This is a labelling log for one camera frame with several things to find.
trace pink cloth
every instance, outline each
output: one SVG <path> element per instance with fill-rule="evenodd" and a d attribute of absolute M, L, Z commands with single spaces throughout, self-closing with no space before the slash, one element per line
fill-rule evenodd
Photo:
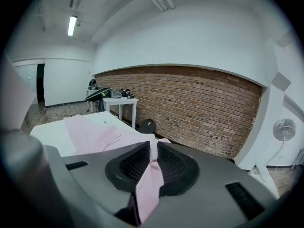
<path fill-rule="evenodd" d="M 130 133 L 114 125 L 101 126 L 81 115 L 64 118 L 67 132 L 76 148 L 75 155 L 96 153 L 150 141 L 150 164 L 136 185 L 139 217 L 143 223 L 159 203 L 162 171 L 157 163 L 157 139 L 154 134 Z M 170 143 L 168 139 L 158 141 Z"/>

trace brick wall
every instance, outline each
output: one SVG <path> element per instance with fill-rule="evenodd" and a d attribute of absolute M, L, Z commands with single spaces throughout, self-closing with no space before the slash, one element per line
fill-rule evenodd
<path fill-rule="evenodd" d="M 185 66 L 134 67 L 95 78 L 103 87 L 130 89 L 139 99 L 137 124 L 153 119 L 159 135 L 227 158 L 245 143 L 262 93 L 262 87 L 240 77 Z M 129 120 L 130 107 L 123 107 Z"/>

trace wooden floor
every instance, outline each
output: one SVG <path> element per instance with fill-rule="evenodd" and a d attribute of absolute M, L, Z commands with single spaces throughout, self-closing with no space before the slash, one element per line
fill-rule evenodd
<path fill-rule="evenodd" d="M 93 104 L 93 113 L 96 112 L 96 107 L 97 105 Z M 64 106 L 55 106 L 50 108 L 45 108 L 44 102 L 33 104 L 25 116 L 21 129 L 23 132 L 30 134 L 33 127 L 37 125 L 59 121 L 64 117 L 69 117 L 75 114 L 87 115 L 92 113 L 91 111 L 87 112 L 87 110 L 89 110 L 89 108 L 87 107 L 86 102 L 67 104 Z M 290 168 L 278 168 L 276 171 L 275 169 L 269 169 L 270 171 L 275 171 L 275 173 L 270 172 L 270 175 L 273 178 L 276 187 L 278 188 L 280 196 L 292 189 L 303 169 L 303 166 L 297 166 L 293 170 L 290 170 Z"/>

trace white table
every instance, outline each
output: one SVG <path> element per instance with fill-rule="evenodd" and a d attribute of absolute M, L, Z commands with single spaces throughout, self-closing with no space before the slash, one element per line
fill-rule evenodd
<path fill-rule="evenodd" d="M 94 92 L 96 92 L 97 90 L 93 90 L 93 89 L 86 89 L 86 96 L 88 97 L 89 95 L 93 94 Z M 93 102 L 90 102 L 90 110 L 91 112 L 93 112 Z"/>
<path fill-rule="evenodd" d="M 111 105 L 119 105 L 119 120 L 122 119 L 122 111 L 124 104 L 133 104 L 132 109 L 132 128 L 135 129 L 135 121 L 136 121 L 136 105 L 138 99 L 128 99 L 127 97 L 121 98 L 103 98 L 104 108 L 107 112 L 110 112 Z"/>
<path fill-rule="evenodd" d="M 118 129 L 137 133 L 133 128 L 118 120 L 108 112 L 84 115 L 84 117 L 100 125 L 110 126 L 112 124 Z M 76 148 L 68 135 L 64 120 L 36 126 L 33 128 L 30 135 L 36 137 L 43 145 L 56 147 L 62 157 L 74 155 L 76 151 Z"/>

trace gray machine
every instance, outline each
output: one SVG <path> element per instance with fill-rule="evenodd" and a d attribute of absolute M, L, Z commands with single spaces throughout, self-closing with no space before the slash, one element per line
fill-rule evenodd
<path fill-rule="evenodd" d="M 30 203 L 48 219 L 67 227 L 131 227 L 115 217 L 128 205 L 130 193 L 114 188 L 106 164 L 141 143 L 93 154 L 61 157 L 52 146 L 19 131 L 4 136 L 6 167 Z M 177 144 L 171 148 L 193 158 L 200 175 L 178 196 L 160 203 L 141 225 L 155 227 L 233 228 L 246 224 L 275 198 L 244 170 L 224 158 Z M 75 163 L 84 163 L 73 167 Z"/>

